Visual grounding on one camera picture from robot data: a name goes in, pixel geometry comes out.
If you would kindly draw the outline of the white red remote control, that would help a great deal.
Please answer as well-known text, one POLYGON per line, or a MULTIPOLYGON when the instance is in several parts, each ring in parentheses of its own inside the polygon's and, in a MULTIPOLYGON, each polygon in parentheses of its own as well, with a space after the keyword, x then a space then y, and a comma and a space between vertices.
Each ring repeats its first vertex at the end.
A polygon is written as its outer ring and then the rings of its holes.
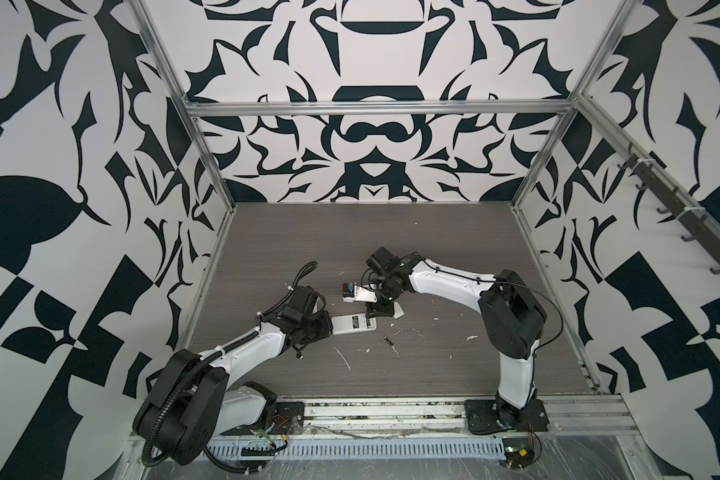
POLYGON ((364 313, 335 316, 331 318, 331 332, 333 335, 365 333, 375 331, 376 329, 376 319, 367 317, 364 313))

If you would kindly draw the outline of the white battery cover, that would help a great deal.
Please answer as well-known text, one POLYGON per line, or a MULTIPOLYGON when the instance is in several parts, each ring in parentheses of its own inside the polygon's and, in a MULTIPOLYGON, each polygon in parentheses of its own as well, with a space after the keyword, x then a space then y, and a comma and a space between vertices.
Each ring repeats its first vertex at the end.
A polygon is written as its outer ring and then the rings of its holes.
POLYGON ((395 302, 393 305, 393 317, 395 319, 398 319, 404 315, 404 311, 401 307, 401 305, 398 302, 395 302))

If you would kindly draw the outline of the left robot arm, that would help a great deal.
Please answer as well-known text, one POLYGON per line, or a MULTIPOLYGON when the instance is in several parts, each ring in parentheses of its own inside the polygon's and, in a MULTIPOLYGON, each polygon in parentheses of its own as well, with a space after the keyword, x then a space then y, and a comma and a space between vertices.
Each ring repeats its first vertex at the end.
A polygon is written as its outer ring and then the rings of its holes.
POLYGON ((276 394, 256 382, 234 384, 288 350, 301 357, 308 345, 332 334, 324 296, 300 283, 317 266, 315 261, 302 266, 285 296, 258 313, 247 333, 202 353, 181 349, 170 357, 132 425, 144 441, 144 466, 167 459, 185 465, 216 435, 271 428, 276 394))

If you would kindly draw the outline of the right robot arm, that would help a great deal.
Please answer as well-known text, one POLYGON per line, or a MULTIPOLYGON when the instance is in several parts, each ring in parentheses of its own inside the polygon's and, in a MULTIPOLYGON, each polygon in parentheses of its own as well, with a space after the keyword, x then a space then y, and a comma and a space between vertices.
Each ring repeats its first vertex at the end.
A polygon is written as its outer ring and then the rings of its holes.
POLYGON ((505 431, 544 431, 548 417, 537 398, 536 351, 547 313, 514 271, 478 274, 443 266, 417 252, 397 257, 378 248, 367 260, 376 275, 369 282, 374 294, 368 312, 378 315, 394 306, 404 293, 426 294, 466 306, 481 314, 490 343, 499 352, 500 382, 494 401, 465 403, 468 428, 474 434, 505 431))

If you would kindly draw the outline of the small electronics board right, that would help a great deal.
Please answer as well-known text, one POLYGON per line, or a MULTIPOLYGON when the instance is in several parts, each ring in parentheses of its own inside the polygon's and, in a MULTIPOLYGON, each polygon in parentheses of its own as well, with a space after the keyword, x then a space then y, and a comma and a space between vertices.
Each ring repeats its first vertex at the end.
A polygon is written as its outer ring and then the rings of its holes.
POLYGON ((536 436, 504 438, 502 445, 504 459, 501 465, 510 470, 528 469, 541 458, 543 453, 543 443, 536 436))

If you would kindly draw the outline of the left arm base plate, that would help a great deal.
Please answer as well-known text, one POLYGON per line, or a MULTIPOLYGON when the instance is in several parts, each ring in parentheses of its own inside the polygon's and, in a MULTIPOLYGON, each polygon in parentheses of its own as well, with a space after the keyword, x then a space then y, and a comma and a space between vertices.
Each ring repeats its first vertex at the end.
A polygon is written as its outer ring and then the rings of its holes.
POLYGON ((286 434, 302 426, 305 407, 301 401, 277 401, 266 405, 252 424, 239 427, 239 430, 244 433, 263 430, 266 433, 286 434))

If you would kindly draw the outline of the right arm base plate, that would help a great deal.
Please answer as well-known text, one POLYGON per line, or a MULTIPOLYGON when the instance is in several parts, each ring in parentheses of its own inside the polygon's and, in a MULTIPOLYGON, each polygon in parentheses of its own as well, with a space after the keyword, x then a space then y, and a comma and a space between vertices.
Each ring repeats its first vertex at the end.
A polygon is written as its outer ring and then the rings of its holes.
POLYGON ((464 402, 467 428, 474 435, 496 433, 546 432, 549 417, 545 406, 538 398, 531 398, 523 408, 517 408, 503 399, 470 399, 464 402))

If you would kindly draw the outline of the aluminium frame rail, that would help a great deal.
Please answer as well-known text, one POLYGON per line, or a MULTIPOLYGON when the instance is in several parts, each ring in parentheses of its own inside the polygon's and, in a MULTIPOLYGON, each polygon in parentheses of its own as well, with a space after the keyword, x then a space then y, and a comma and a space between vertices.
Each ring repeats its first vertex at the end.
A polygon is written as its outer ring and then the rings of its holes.
POLYGON ((567 111, 570 106, 571 102, 565 99, 185 103, 185 109, 192 117, 482 113, 556 114, 567 111))

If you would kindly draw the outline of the black wall hook rail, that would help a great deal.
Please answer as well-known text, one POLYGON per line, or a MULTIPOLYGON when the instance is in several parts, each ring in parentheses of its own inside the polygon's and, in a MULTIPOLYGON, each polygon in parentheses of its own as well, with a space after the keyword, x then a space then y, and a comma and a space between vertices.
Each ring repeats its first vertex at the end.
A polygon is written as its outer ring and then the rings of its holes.
POLYGON ((675 180, 660 162, 640 151, 633 143, 627 146, 627 157, 619 166, 638 180, 639 192, 650 192, 660 203, 657 213, 678 221, 686 233, 681 240, 697 243, 716 263, 712 275, 720 276, 720 222, 712 213, 675 180))

